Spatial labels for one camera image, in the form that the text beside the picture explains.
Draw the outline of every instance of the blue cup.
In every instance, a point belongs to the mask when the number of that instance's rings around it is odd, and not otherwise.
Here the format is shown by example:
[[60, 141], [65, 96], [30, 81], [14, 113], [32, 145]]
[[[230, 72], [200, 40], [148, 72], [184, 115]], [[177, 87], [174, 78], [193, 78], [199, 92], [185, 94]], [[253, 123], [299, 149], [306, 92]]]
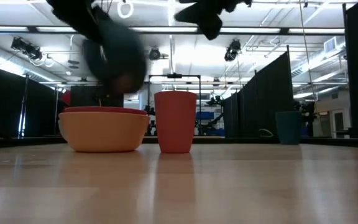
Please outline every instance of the blue cup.
[[281, 144], [296, 145], [301, 140], [302, 117], [299, 111], [276, 112], [277, 134]]

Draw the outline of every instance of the stacked bowls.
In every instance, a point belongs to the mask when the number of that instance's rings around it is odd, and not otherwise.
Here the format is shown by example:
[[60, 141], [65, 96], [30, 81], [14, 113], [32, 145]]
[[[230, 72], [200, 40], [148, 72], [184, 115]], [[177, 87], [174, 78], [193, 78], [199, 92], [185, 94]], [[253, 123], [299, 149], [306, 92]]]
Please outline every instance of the stacked bowls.
[[60, 132], [76, 152], [128, 152], [141, 144], [150, 118], [129, 108], [84, 106], [59, 114]]

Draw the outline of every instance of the wooden table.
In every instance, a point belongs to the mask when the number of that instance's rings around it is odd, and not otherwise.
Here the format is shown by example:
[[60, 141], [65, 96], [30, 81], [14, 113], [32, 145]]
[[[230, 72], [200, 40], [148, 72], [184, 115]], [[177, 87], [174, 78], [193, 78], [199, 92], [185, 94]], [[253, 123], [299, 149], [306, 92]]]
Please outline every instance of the wooden table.
[[0, 224], [358, 224], [358, 149], [197, 144], [191, 154], [0, 149]]

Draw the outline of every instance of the table surface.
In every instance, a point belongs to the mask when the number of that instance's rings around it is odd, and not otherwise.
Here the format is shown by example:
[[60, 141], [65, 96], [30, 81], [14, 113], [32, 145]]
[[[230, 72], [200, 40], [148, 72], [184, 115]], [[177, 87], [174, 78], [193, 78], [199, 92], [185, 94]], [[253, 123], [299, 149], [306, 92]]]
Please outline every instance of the table surface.
[[358, 223], [358, 149], [197, 144], [191, 154], [0, 149], [0, 224]]

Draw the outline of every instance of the yellow bowl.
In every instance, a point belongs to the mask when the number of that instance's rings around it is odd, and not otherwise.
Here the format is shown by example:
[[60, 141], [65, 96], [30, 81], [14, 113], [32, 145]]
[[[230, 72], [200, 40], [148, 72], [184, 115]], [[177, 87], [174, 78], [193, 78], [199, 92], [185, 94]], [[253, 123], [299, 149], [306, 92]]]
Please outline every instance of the yellow bowl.
[[140, 114], [71, 112], [59, 114], [65, 139], [76, 152], [128, 152], [142, 144], [150, 118]]

